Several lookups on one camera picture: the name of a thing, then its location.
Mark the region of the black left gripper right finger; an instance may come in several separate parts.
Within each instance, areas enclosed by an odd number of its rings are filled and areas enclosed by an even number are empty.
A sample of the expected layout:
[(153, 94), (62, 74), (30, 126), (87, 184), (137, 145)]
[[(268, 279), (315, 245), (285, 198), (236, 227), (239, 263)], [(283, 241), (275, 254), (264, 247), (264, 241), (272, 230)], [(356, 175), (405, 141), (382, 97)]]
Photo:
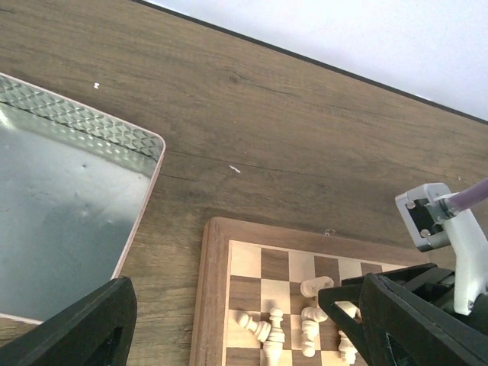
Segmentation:
[[(320, 290), (318, 304), (369, 365), (485, 365), (487, 296), (469, 315), (455, 313), (454, 279), (433, 263), (369, 273)], [(337, 301), (353, 303), (361, 318)]]

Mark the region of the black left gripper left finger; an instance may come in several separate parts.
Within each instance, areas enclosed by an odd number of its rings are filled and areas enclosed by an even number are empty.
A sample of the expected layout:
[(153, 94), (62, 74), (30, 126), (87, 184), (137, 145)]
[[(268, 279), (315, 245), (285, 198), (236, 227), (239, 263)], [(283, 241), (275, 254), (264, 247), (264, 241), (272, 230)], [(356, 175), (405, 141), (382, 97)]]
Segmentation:
[(2, 365), (125, 365), (137, 317), (129, 278), (116, 278), (1, 347)]

